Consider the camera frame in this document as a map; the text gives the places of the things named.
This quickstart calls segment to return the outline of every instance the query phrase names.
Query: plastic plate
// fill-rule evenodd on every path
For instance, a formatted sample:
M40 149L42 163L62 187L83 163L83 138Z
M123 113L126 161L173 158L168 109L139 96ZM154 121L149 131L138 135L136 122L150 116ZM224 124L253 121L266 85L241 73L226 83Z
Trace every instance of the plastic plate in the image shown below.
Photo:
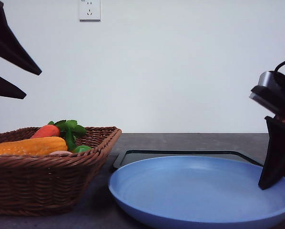
M109 189L159 229L269 229L285 219L285 177L261 190L262 167L203 156L145 159L116 170Z

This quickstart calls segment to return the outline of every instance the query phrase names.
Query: gray table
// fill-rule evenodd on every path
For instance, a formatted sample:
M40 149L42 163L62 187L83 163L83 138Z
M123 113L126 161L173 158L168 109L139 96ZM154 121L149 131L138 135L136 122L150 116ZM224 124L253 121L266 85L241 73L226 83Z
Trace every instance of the gray table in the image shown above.
M263 162L267 142L267 134L122 134L72 212L50 217L0 216L0 229L149 229L124 213L108 190L119 153L131 149L234 150ZM273 229L285 229L285 221Z

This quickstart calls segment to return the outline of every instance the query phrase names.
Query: wicker basket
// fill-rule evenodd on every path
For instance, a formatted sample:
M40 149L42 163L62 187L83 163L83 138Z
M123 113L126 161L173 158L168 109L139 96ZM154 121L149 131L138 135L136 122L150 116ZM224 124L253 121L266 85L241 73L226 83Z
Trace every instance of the wicker basket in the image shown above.
M0 134L0 143L30 138L39 127ZM0 156L0 214L44 216L71 211L121 134L86 127L77 145L92 150L63 156Z

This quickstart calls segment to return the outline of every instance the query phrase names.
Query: electrical outlet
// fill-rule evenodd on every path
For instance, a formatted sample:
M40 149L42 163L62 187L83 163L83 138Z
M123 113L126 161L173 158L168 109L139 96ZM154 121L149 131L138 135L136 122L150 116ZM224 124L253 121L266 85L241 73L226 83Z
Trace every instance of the electrical outlet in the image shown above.
M80 21L100 21L100 0L78 0Z

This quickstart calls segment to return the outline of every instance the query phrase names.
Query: toy vegetable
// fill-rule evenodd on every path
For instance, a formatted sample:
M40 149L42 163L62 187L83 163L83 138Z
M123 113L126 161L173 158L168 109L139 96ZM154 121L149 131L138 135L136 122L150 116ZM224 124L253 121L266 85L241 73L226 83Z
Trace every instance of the toy vegetable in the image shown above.
M65 140L60 137L39 137L0 143L0 155L44 156L59 150L67 150Z

